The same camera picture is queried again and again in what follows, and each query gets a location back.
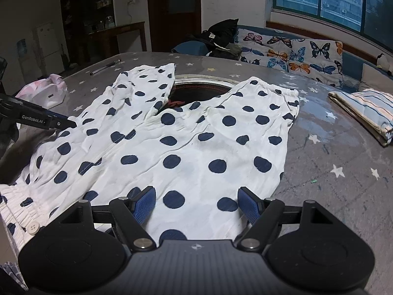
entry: navy blue dot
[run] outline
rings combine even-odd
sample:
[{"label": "navy blue dot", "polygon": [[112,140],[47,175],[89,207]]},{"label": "navy blue dot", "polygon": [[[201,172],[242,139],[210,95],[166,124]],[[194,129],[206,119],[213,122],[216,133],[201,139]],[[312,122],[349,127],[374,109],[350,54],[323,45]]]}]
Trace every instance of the navy blue dot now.
[{"label": "navy blue dot", "polygon": [[168,146],[173,146],[173,145],[176,145],[177,140],[173,136],[166,136],[166,137],[160,139],[160,142],[162,144],[165,144]]},{"label": "navy blue dot", "polygon": [[270,107],[271,110],[276,110],[276,109],[280,108],[278,105],[275,105],[273,103],[270,104],[269,107]]},{"label": "navy blue dot", "polygon": [[53,181],[54,181],[56,184],[59,184],[59,183],[64,182],[64,181],[66,180],[66,178],[67,178],[67,173],[64,172],[64,171],[60,171],[60,172],[58,172],[58,174],[55,176],[55,178],[53,179]]},{"label": "navy blue dot", "polygon": [[154,104],[154,108],[159,110],[159,109],[161,109],[162,105],[163,105],[162,101],[158,101],[156,104]]},{"label": "navy blue dot", "polygon": [[54,214],[54,212],[57,211],[57,209],[58,209],[58,207],[55,207],[52,211],[50,211],[49,217],[51,217]]},{"label": "navy blue dot", "polygon": [[252,107],[248,106],[248,105],[244,106],[243,110],[246,111],[246,112],[254,112],[254,109]]},{"label": "navy blue dot", "polygon": [[108,111],[107,111],[107,115],[115,115],[115,113],[116,113],[116,109],[115,108],[110,108]]},{"label": "navy blue dot", "polygon": [[136,131],[135,131],[135,130],[132,130],[131,132],[129,132],[129,134],[127,134],[127,135],[125,136],[125,139],[126,139],[126,140],[131,140],[131,139],[135,136],[135,134],[136,134]]},{"label": "navy blue dot", "polygon": [[159,240],[158,240],[159,244],[161,245],[162,242],[166,239],[179,240],[179,241],[186,241],[187,240],[186,236],[179,230],[163,231],[162,234],[160,235]]},{"label": "navy blue dot", "polygon": [[242,135],[242,136],[239,136],[239,137],[236,139],[236,142],[239,143],[239,144],[241,144],[241,145],[244,145],[244,144],[246,144],[249,140],[250,140],[250,139],[249,139],[248,135]]},{"label": "navy blue dot", "polygon": [[170,113],[164,113],[161,116],[161,123],[165,125],[172,125],[174,123],[174,116]]},{"label": "navy blue dot", "polygon": [[33,199],[32,199],[31,197],[28,197],[27,199],[25,199],[25,200],[20,204],[20,206],[21,206],[21,207],[28,206],[28,205],[30,205],[32,202],[33,202]]},{"label": "navy blue dot", "polygon": [[205,116],[204,115],[202,115],[199,119],[198,119],[198,121],[196,121],[197,123],[200,123],[200,122],[203,122],[205,120]]},{"label": "navy blue dot", "polygon": [[69,144],[68,142],[65,142],[65,143],[63,143],[62,145],[60,145],[60,146],[57,148],[57,150],[58,150],[58,152],[59,152],[61,155],[66,155],[66,154],[68,154],[68,153],[71,151],[71,146],[70,146],[70,144]]},{"label": "navy blue dot", "polygon": [[134,164],[136,162],[138,162],[138,157],[136,157],[136,155],[125,155],[120,159],[120,163],[123,165]]},{"label": "navy blue dot", "polygon": [[212,137],[214,136],[214,133],[201,133],[198,135],[198,140],[200,140],[201,142],[203,141],[207,141],[210,140]]},{"label": "navy blue dot", "polygon": [[8,228],[8,230],[9,230],[9,232],[11,233],[11,235],[14,235],[14,233],[15,233],[15,228],[16,228],[15,224],[14,224],[14,223],[9,223],[9,224],[7,225],[7,228]]},{"label": "navy blue dot", "polygon": [[195,110],[196,108],[198,108],[200,106],[200,102],[194,102],[193,104],[191,104],[190,106],[190,110]]},{"label": "navy blue dot", "polygon": [[85,125],[86,123],[93,122],[93,121],[94,121],[94,119],[85,119],[85,120],[82,122],[82,125]]},{"label": "navy blue dot", "polygon": [[236,119],[231,115],[227,115],[223,118],[223,124],[225,126],[234,126],[236,124]]},{"label": "navy blue dot", "polygon": [[87,135],[87,136],[94,135],[94,134],[96,134],[97,132],[98,132],[98,129],[88,129],[88,130],[86,131],[86,135]]},{"label": "navy blue dot", "polygon": [[142,114],[142,111],[140,111],[139,113],[134,114],[133,116],[131,116],[131,119],[135,120],[141,114]]},{"label": "navy blue dot", "polygon": [[62,134],[60,134],[58,137],[63,138],[63,137],[65,137],[65,136],[69,135],[69,134],[70,134],[70,132],[64,131],[64,132],[63,132]]},{"label": "navy blue dot", "polygon": [[35,162],[35,165],[37,166],[38,169],[41,167],[42,159],[43,159],[42,155],[37,157],[37,161]]},{"label": "navy blue dot", "polygon": [[264,116],[264,115],[258,115],[255,118],[255,120],[256,120],[256,122],[258,124],[261,124],[261,125],[265,125],[265,124],[269,123],[269,121],[270,121],[270,119],[267,116]]},{"label": "navy blue dot", "polygon": [[96,197],[98,196],[98,193],[96,191],[89,191],[86,192],[85,195],[83,195],[83,199],[84,200],[88,200],[88,201],[93,201]]},{"label": "navy blue dot", "polygon": [[125,138],[125,135],[120,132],[116,131],[111,134],[111,140],[115,144],[119,143],[123,138]]},{"label": "navy blue dot", "polygon": [[181,158],[175,154],[168,155],[166,158],[164,158],[164,161],[162,161],[162,164],[166,169],[173,169],[176,166],[179,165],[181,161]]},{"label": "navy blue dot", "polygon": [[282,142],[282,138],[280,136],[269,136],[269,142],[273,145],[277,145]]},{"label": "navy blue dot", "polygon": [[288,105],[297,107],[299,105],[299,101],[295,100],[295,102],[288,102]]},{"label": "navy blue dot", "polygon": [[129,199],[132,199],[133,197],[137,196],[141,192],[141,189],[139,187],[134,187],[131,189],[131,191],[128,192],[127,197]]},{"label": "navy blue dot", "polygon": [[223,173],[226,170],[226,162],[224,160],[214,160],[209,163],[209,170],[213,173]]},{"label": "navy blue dot", "polygon": [[254,158],[254,166],[257,168],[258,171],[262,173],[266,173],[268,170],[272,168],[272,163],[266,160],[263,157],[256,156]]},{"label": "navy blue dot", "polygon": [[294,120],[294,119],[295,119],[294,116],[293,116],[291,113],[285,114],[282,118],[283,118],[284,120],[287,120],[287,119],[289,119],[289,120]]},{"label": "navy blue dot", "polygon": [[185,198],[178,191],[169,191],[165,194],[162,201],[164,202],[166,207],[179,208],[183,206]]},{"label": "navy blue dot", "polygon": [[81,166],[79,166],[78,173],[84,175],[92,166],[94,166],[92,162],[82,162]]},{"label": "navy blue dot", "polygon": [[237,203],[229,197],[223,197],[217,202],[217,208],[224,212],[235,212],[237,210]]}]

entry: door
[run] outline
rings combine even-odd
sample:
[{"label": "door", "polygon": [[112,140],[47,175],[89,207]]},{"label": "door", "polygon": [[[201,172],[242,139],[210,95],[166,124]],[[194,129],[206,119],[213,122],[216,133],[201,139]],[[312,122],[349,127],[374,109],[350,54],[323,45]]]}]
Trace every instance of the door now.
[{"label": "door", "polygon": [[153,52],[170,52],[187,34],[201,33],[200,0],[148,0]]}]

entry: white star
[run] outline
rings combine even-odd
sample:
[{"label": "white star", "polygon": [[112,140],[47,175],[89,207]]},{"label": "white star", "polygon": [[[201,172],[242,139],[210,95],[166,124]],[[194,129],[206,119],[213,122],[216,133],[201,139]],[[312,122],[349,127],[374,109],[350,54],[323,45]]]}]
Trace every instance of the white star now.
[{"label": "white star", "polygon": [[336,178],[338,178],[340,175],[342,177],[345,177],[343,173],[343,168],[342,167],[337,168],[334,164],[333,164],[333,169],[330,171],[330,173],[334,173],[336,175]]},{"label": "white star", "polygon": [[378,170],[373,169],[373,168],[370,168],[370,169],[371,169],[371,173],[373,174],[373,176],[375,176],[375,178],[378,180],[379,179]]},{"label": "white star", "polygon": [[317,142],[320,142],[320,140],[318,140],[318,137],[316,135],[311,135],[309,136],[309,140],[313,141],[314,144],[317,144]]},{"label": "white star", "polygon": [[332,112],[326,112],[326,117],[327,118],[333,118],[333,119],[336,119],[337,118],[337,116],[335,116]]}]

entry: pillow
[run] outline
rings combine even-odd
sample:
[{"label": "pillow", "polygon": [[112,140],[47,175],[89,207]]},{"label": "pillow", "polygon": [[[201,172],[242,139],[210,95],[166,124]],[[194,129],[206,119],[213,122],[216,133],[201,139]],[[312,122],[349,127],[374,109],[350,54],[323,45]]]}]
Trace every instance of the pillow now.
[{"label": "pillow", "polygon": [[393,94],[393,80],[363,63],[362,81],[359,85],[359,91],[369,88]]}]

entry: gray bed sheet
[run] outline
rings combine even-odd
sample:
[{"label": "gray bed sheet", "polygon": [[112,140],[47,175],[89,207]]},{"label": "gray bed sheet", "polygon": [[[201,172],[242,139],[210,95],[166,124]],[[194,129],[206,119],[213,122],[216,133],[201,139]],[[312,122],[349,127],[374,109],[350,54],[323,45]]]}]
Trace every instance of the gray bed sheet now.
[{"label": "gray bed sheet", "polygon": [[[89,75],[116,59],[121,62]],[[302,76],[226,59],[123,53],[65,78],[68,94],[52,110],[78,116],[122,71],[142,64],[167,63],[176,64],[176,76],[201,74],[239,82],[257,76],[271,84],[298,89],[300,113],[289,131],[284,176],[274,197],[288,205],[302,205],[304,200],[313,199],[326,207],[375,253],[376,266],[366,290],[371,294],[393,294],[393,147],[383,148],[357,121],[329,100],[327,94],[332,87]],[[0,162],[1,182],[11,182],[28,163],[35,145],[51,133],[23,126],[19,141]]]}]

